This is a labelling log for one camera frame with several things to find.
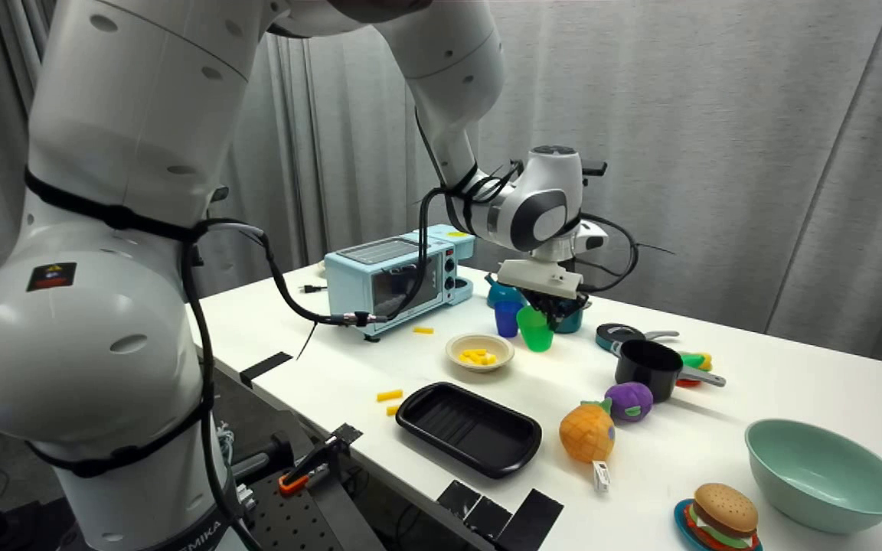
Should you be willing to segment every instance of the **black cable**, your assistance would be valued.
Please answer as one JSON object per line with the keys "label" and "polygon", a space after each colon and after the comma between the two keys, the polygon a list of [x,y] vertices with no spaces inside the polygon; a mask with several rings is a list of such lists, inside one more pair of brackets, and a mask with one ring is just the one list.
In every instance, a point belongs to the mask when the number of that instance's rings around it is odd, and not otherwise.
{"label": "black cable", "polygon": [[493,182],[493,187],[486,187],[480,196],[478,193],[471,193],[470,198],[471,198],[471,205],[490,205],[490,202],[498,202],[499,196],[502,196],[502,189],[510,187],[510,182],[515,182],[515,177],[521,177],[523,175],[523,162],[513,162],[510,169],[506,169],[506,175],[493,175],[493,177],[484,177],[484,182],[478,182],[478,187],[480,184],[490,184]]}
{"label": "black cable", "polygon": [[421,135],[421,140],[424,140],[424,150],[426,150],[430,160],[432,160],[432,169],[436,169],[438,182],[443,184],[442,162],[438,162],[438,158],[436,158],[436,150],[432,150],[432,140],[430,140],[430,133],[424,128],[424,124],[421,124],[418,113],[415,113],[415,125],[418,125],[418,135]]}
{"label": "black cable", "polygon": [[208,478],[208,491],[215,495],[215,507],[221,508],[227,528],[243,538],[243,544],[249,551],[262,551],[259,538],[246,529],[246,525],[238,522],[238,515],[231,508],[227,495],[225,495],[225,486],[221,486],[221,478],[218,478],[218,465],[215,465],[215,441],[211,441],[211,404],[215,404],[215,342],[211,342],[211,335],[208,335],[208,324],[206,324],[206,317],[204,317],[204,302],[199,302],[199,290],[197,290],[197,276],[193,276],[193,267],[197,267],[197,242],[185,242],[181,245],[181,278],[185,278],[185,298],[193,311],[193,319],[197,319],[197,331],[199,331],[199,347],[204,347],[204,354],[199,354],[199,373],[204,373],[204,401],[206,401],[206,415],[204,415],[204,465],[206,465],[206,478]]}
{"label": "black cable", "polygon": [[484,184],[493,182],[493,177],[480,177],[480,182],[471,184],[471,177],[465,182],[465,187],[443,193],[449,202],[451,202],[453,196],[462,198],[462,224],[465,224],[470,232],[476,232],[476,221],[471,221],[476,196],[484,189]]}
{"label": "black cable", "polygon": [[415,276],[415,286],[408,289],[405,301],[380,317],[380,314],[353,314],[353,317],[321,317],[321,314],[314,314],[306,308],[301,308],[293,301],[293,293],[289,290],[289,283],[286,283],[286,274],[280,271],[280,261],[273,257],[269,252],[269,240],[262,226],[252,226],[252,224],[243,224],[243,221],[208,221],[211,226],[227,226],[227,231],[238,231],[246,236],[252,236],[262,248],[265,248],[265,257],[268,257],[268,271],[269,271],[269,278],[276,283],[283,301],[289,302],[289,311],[314,324],[372,324],[372,321],[393,321],[399,319],[412,302],[415,298],[421,293],[424,289],[424,278],[426,278],[426,271],[430,271],[430,212],[432,212],[432,202],[443,193],[443,187],[436,187],[430,189],[424,198],[421,198],[421,215],[418,215],[418,276]]}
{"label": "black cable", "polygon": [[574,265],[601,271],[601,274],[607,274],[607,276],[612,276],[612,278],[622,278],[622,276],[624,276],[624,274],[619,274],[619,271],[611,271],[611,267],[603,267],[603,265],[590,265],[590,261],[582,261],[582,257],[575,257]]}
{"label": "black cable", "polygon": [[317,338],[317,329],[319,329],[319,324],[310,329],[310,338],[306,338],[306,342],[301,342],[301,350],[298,350],[293,358],[306,354],[306,350],[310,350],[310,342],[314,342],[314,338]]}
{"label": "black cable", "polygon": [[589,290],[589,293],[612,290],[612,289],[619,289],[619,286],[638,271],[641,245],[638,245],[638,240],[635,240],[622,224],[616,224],[616,221],[607,221],[607,219],[599,219],[599,215],[589,215],[589,212],[582,212],[582,219],[599,221],[599,224],[622,232],[624,242],[629,242],[629,254],[632,254],[632,257],[629,257],[629,267],[624,267],[622,274],[616,274],[611,286],[601,286],[601,289],[599,289],[599,286],[582,286],[582,290]]}
{"label": "black cable", "polygon": [[659,254],[676,254],[676,252],[654,245],[654,242],[638,242],[638,248],[651,248],[651,252],[659,252]]}

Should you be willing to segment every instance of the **table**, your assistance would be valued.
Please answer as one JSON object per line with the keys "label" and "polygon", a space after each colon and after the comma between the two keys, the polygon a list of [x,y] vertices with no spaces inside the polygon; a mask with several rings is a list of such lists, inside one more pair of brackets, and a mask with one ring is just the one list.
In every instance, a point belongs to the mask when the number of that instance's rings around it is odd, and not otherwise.
{"label": "table", "polygon": [[[679,549],[670,508],[707,481],[733,483],[761,507],[766,549],[882,549],[882,525],[841,538],[780,519],[761,495],[746,450],[746,428],[753,419],[786,417],[827,425],[882,458],[882,361],[596,298],[578,335],[557,335],[549,353],[519,342],[510,372],[470,373],[443,361],[443,347],[458,335],[493,335],[493,317],[484,302],[480,274],[462,274],[476,286],[476,298],[418,321],[432,335],[401,329],[368,342],[349,329],[319,329],[304,358],[259,376],[255,393],[293,407],[324,431],[353,422],[365,431],[355,450],[426,500],[442,495],[451,481],[462,481],[510,511],[530,491],[563,502],[541,549]],[[293,290],[324,286],[321,271],[293,271],[289,286]],[[298,298],[319,314],[329,311],[324,293]],[[276,350],[298,354],[314,329],[283,302],[273,283],[215,293],[206,301],[206,314],[221,372],[231,376]],[[612,385],[616,358],[596,347],[596,329],[603,321],[679,331],[674,350],[712,353],[715,372],[725,376],[725,390],[676,390],[651,419],[619,428],[607,495],[585,472],[574,470],[557,441],[560,417]],[[378,393],[405,390],[412,395],[438,379],[533,417],[541,425],[533,462],[513,478],[490,481],[412,437],[378,404]]]}

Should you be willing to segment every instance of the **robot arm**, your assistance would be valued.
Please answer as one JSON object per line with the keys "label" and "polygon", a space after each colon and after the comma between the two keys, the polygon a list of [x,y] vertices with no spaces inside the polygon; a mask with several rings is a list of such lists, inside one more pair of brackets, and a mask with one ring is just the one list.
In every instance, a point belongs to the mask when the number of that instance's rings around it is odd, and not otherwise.
{"label": "robot arm", "polygon": [[55,465],[91,549],[237,544],[179,240],[204,221],[262,33],[361,25],[412,84],[458,224],[540,267],[513,286],[574,298],[557,265],[603,242],[578,224],[574,150],[535,148],[513,177],[478,169],[476,124],[502,90],[480,0],[63,0],[0,267],[0,431]]}
{"label": "robot arm", "polygon": [[560,265],[603,245],[603,231],[578,221],[582,160],[570,148],[533,148],[506,177],[478,169],[478,121],[502,92],[502,57],[486,4],[432,4],[380,22],[415,96],[418,124],[449,189],[458,226],[530,254],[510,261],[499,283],[575,301],[582,278]]}

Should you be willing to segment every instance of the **orange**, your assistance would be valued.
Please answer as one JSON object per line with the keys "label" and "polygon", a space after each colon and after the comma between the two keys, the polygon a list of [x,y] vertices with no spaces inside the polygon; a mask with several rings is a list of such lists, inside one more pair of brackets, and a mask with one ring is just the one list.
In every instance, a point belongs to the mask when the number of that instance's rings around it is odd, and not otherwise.
{"label": "orange", "polygon": [[601,404],[578,404],[560,419],[560,441],[570,459],[599,462],[616,446],[616,422]]}

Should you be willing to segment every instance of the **toy food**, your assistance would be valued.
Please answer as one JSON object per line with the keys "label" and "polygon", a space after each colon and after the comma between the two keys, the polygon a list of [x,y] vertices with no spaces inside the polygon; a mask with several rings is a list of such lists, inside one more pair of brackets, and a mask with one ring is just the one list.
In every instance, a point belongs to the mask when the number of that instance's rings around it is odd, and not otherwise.
{"label": "toy food", "polygon": [[[683,372],[702,372],[702,373],[715,372],[715,354],[707,353],[679,353],[679,358],[683,358]],[[695,390],[702,385],[702,379],[676,379],[676,385]]]}
{"label": "toy food", "polygon": [[616,422],[641,422],[654,410],[654,393],[645,384],[619,384],[603,397],[612,401]]}
{"label": "toy food", "polygon": [[499,354],[486,353],[486,350],[460,350],[458,354],[462,366],[471,366],[471,367],[493,367],[499,361]]}
{"label": "toy food", "polygon": [[384,401],[399,401],[399,397],[405,397],[401,390],[378,393],[378,401],[380,401],[380,404],[384,404]]}
{"label": "toy food", "polygon": [[603,404],[589,401],[560,419],[560,441],[570,459],[590,465],[599,483],[607,486],[607,458],[616,450],[616,422]]}
{"label": "toy food", "polygon": [[753,502],[725,486],[702,483],[674,511],[679,532],[707,551],[761,551]]}

